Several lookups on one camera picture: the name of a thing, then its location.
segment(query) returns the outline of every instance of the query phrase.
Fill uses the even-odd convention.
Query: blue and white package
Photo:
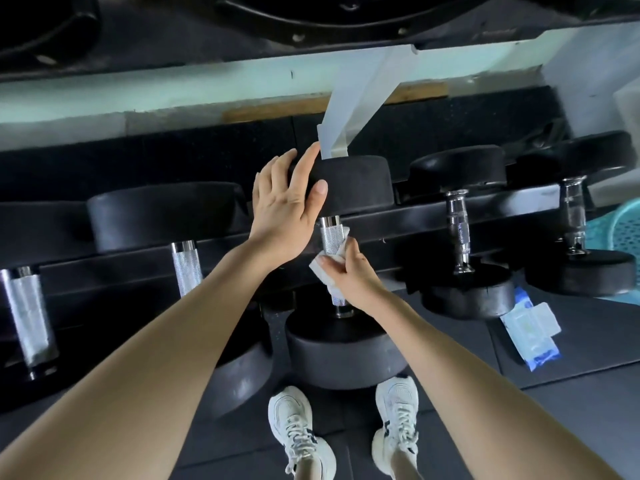
[[[516,306],[500,319],[530,371],[561,357],[551,338],[560,331],[553,313],[546,303],[533,306],[522,288],[516,288]]]

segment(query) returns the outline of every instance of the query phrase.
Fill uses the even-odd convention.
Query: wooden strip
[[[446,82],[422,82],[399,86],[389,96],[385,104],[420,101],[441,98],[449,95]],[[229,109],[222,113],[222,123],[245,123],[247,121],[272,120],[299,114],[325,112],[329,96],[280,101],[257,106],[245,106]]]

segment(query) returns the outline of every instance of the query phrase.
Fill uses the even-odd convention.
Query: plastic basket
[[[586,247],[633,254],[636,257],[636,267],[640,266],[640,198],[630,200],[615,211],[587,222]],[[607,299],[640,305],[640,269],[637,270],[635,290]]]

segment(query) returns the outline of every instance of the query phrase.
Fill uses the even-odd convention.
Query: white sneaker
[[[295,474],[303,458],[316,458],[322,467],[322,480],[333,480],[335,455],[324,439],[314,435],[311,405],[300,389],[286,387],[269,400],[269,425],[289,457],[286,473]]]
[[[371,455],[377,468],[395,478],[391,457],[396,450],[407,453],[417,468],[418,432],[415,430],[418,414],[418,388],[411,377],[394,377],[376,387],[376,405],[383,427],[376,431],[371,444]]]

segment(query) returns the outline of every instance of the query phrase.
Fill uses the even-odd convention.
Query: forearm
[[[537,403],[393,294],[372,316],[420,380],[477,479],[617,479]]]
[[[0,478],[168,478],[204,388],[269,272],[244,244],[0,455]]]

